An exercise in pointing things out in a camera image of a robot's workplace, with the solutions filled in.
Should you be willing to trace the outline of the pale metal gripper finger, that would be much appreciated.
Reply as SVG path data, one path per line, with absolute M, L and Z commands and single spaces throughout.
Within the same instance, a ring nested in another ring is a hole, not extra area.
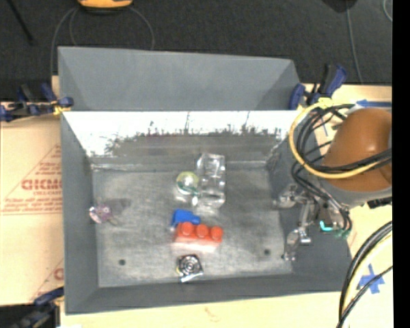
M 295 261 L 298 249 L 302 246 L 308 246 L 311 243 L 312 239 L 305 228 L 292 230 L 286 237 L 282 259 L 285 261 Z
M 306 192 L 297 184 L 289 184 L 273 198 L 274 208 L 293 208 L 308 200 Z

